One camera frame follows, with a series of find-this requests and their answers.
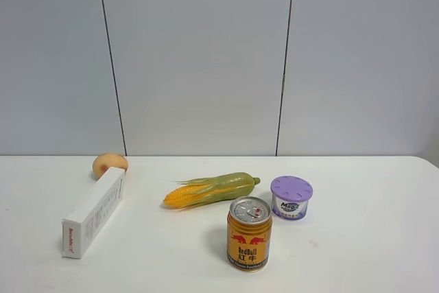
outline corn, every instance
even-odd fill
[[[261,180],[253,178],[247,173],[232,173],[215,178],[196,178],[183,181],[186,185],[166,196],[163,203],[170,207],[182,208],[188,206],[202,206],[247,196]]]

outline can label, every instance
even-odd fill
[[[299,220],[307,214],[308,200],[305,202],[288,202],[273,195],[273,213],[284,220]]]
[[[258,236],[243,235],[227,226],[227,257],[242,270],[257,270],[268,261],[270,232]]]

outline white box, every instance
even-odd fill
[[[88,195],[62,221],[62,254],[80,259],[123,195],[125,170],[110,167]]]

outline red bull logo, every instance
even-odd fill
[[[266,240],[259,237],[253,237],[252,240],[250,240],[250,245],[257,245],[259,243],[265,243]]]
[[[231,237],[234,240],[237,240],[239,243],[241,244],[247,244],[246,238],[244,238],[243,236],[240,235],[232,235]]]

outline gold can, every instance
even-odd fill
[[[272,213],[262,199],[240,197],[227,215],[227,258],[243,271],[262,269],[268,261]]]

